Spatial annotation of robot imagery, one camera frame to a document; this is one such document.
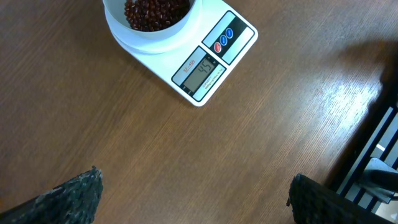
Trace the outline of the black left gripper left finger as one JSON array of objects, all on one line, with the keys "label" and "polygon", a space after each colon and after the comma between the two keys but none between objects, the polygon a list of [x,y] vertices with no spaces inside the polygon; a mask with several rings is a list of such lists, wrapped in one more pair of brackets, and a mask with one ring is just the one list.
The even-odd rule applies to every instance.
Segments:
[{"label": "black left gripper left finger", "polygon": [[90,170],[1,213],[7,223],[93,223],[103,191],[102,171]]}]

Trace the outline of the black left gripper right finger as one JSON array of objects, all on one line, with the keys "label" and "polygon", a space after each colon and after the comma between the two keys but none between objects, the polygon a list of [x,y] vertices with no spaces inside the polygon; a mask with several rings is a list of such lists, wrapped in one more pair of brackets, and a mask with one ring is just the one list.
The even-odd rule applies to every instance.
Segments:
[{"label": "black left gripper right finger", "polygon": [[290,184],[287,205],[292,207],[295,223],[389,223],[302,174]]}]

